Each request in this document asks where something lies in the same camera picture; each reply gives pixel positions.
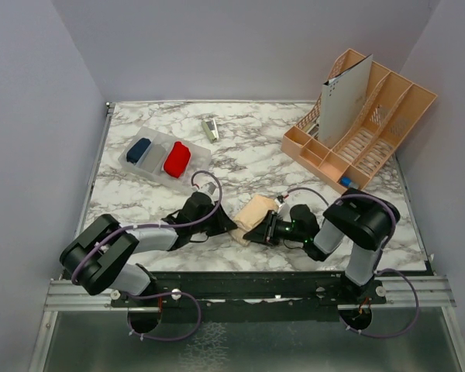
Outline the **beige underwear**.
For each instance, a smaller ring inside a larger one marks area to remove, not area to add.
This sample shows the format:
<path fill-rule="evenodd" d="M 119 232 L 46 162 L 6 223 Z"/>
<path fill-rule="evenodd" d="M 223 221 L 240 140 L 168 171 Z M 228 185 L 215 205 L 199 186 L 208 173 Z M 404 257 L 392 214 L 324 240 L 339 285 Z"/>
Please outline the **beige underwear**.
<path fill-rule="evenodd" d="M 245 234 L 257 227 L 269 211 L 277 210 L 278 205 L 273 198 L 256 194 L 232 219 L 236 229 L 229 234 L 241 246 L 248 246 L 250 241 L 244 238 Z"/>

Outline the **red boxer underwear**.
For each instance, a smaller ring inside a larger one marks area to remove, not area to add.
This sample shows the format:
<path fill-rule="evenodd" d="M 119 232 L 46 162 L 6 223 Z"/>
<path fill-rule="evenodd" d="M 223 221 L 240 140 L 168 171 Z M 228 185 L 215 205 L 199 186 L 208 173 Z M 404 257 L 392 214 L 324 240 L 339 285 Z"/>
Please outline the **red boxer underwear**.
<path fill-rule="evenodd" d="M 191 160 L 191 151 L 181 141 L 176 141 L 164 161 L 164 171 L 173 178 L 181 177 Z"/>

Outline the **clear plastic storage box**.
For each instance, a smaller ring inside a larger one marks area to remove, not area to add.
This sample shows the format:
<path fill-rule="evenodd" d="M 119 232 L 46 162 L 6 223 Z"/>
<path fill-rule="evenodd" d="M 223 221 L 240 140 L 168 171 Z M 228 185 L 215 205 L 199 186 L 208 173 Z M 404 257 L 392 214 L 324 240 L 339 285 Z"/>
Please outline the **clear plastic storage box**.
<path fill-rule="evenodd" d="M 127 151 L 137 142 L 140 138 L 148 138 L 151 140 L 151 145 L 161 144 L 167 149 L 167 154 L 164 156 L 160 162 L 158 168 L 153 173 L 148 173 L 140 168 L 141 163 L 143 162 L 146 154 L 148 153 L 150 146 L 138 161 L 137 164 L 131 164 L 126 161 Z M 164 161 L 167 158 L 167 155 L 171 151 L 174 143 L 176 141 L 181 141 L 185 146 L 191 151 L 191 160 L 184 172 L 184 174 L 179 178 L 173 178 L 169 176 L 163 169 Z M 180 191 L 186 195 L 189 195 L 193 191 L 191 176 L 194 172 L 200 170 L 208 169 L 212 161 L 211 150 L 206 149 L 202 146 L 193 144 L 187 140 L 172 136 L 170 134 L 162 133 L 154 129 L 141 128 L 139 132 L 131 139 L 129 145 L 123 150 L 122 154 L 119 156 L 119 163 L 127 172 L 136 174 L 142 178 L 147 179 L 148 181 L 153 181 L 158 184 L 162 184 L 170 189 L 175 191 Z"/>

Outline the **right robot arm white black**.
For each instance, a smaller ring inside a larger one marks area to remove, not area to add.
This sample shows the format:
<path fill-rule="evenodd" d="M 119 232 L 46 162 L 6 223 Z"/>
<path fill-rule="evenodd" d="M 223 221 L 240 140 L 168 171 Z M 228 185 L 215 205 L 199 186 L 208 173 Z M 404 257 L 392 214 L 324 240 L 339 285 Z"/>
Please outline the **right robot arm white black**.
<path fill-rule="evenodd" d="M 340 293 L 350 303 L 365 298 L 382 250 L 401 218 L 397 208 L 389 201 L 349 188 L 323 212 L 321 223 L 307 205 L 294 205 L 289 215 L 288 222 L 269 211 L 244 239 L 271 246 L 281 240 L 300 243 L 311 259 L 322 262 L 346 237 L 353 245 Z"/>

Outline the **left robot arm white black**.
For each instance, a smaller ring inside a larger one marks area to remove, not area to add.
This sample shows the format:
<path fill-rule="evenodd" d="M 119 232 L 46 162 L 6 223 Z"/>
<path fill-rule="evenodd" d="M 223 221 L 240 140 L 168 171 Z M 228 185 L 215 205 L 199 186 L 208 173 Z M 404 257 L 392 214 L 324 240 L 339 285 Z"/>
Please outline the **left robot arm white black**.
<path fill-rule="evenodd" d="M 116 289 L 128 292 L 136 304 L 144 306 L 155 299 L 156 288 L 149 274 L 129 263 L 133 254 L 177 250 L 196 234 L 212 237 L 236 228 L 219 201 L 196 191 L 181 209 L 148 227 L 122 229 L 112 215 L 99 216 L 64 249 L 60 263 L 90 295 Z"/>

